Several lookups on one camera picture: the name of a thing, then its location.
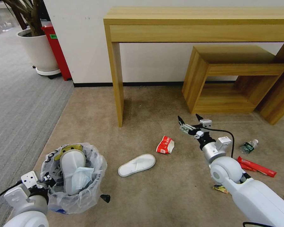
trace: disposable slipper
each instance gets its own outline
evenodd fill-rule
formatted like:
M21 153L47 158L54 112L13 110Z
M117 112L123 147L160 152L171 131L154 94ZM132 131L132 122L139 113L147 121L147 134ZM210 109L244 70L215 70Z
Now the disposable slipper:
M62 154L60 167L64 178L64 192L69 195L77 194L80 190L73 189L72 177L78 167L85 167L85 155L80 150L69 150Z
M121 177L127 177L133 173L147 170L153 167L155 163L156 159L152 154L143 154L120 166L118 174Z

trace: red trash can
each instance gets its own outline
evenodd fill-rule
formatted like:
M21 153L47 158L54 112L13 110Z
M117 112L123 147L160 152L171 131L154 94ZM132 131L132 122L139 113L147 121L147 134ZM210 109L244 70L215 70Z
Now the red trash can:
M71 79L72 75L70 74L70 71L68 69L53 25L51 23L48 23L47 25L42 27L42 30L45 32L48 42L50 43L50 47L53 50L54 56L61 70L63 79L65 81Z

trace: black baseboard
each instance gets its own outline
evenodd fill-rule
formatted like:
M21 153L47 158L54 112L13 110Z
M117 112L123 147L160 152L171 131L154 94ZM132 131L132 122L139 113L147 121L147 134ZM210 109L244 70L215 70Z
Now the black baseboard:
M206 81L206 84L232 84L232 80L223 81ZM139 86L182 86L183 81L171 82L124 82L124 87L139 87ZM74 87L112 87L113 83L74 83Z

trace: plastic garbage bag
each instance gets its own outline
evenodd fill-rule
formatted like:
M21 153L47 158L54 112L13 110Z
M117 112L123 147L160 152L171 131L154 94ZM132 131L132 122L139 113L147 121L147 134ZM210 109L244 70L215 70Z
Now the plastic garbage bag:
M80 181L82 181L80 184L83 185L87 183L78 194L69 196L64 192L60 157L64 152L70 149L81 150L86 157L85 167L88 169L93 168L93 170L77 171L77 174L81 177L79 177ZM95 146L89 143L65 144L48 154L42 164L40 174L41 179L43 179L45 174L49 172L50 176L56 181L56 184L50 188L48 192L48 208L66 214L82 213L96 205L100 196L106 201L108 195L102 195L100 191L100 183L106 168L107 163L105 158L99 154Z

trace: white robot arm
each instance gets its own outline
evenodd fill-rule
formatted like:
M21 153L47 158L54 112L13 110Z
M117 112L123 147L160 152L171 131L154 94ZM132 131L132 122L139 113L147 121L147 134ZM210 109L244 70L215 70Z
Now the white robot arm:
M259 226L284 227L284 200L267 185L251 178L235 159L226 157L225 150L231 140L221 137L215 141L209 136L209 131L213 130L212 121L199 115L197 118L199 125L191 126L178 116L180 129L199 141L212 178L229 191L234 203L251 222Z
M22 183L8 190L4 199L14 208L14 217L3 227L49 227L46 218L48 186L55 181L48 175L40 182L34 171L21 177Z

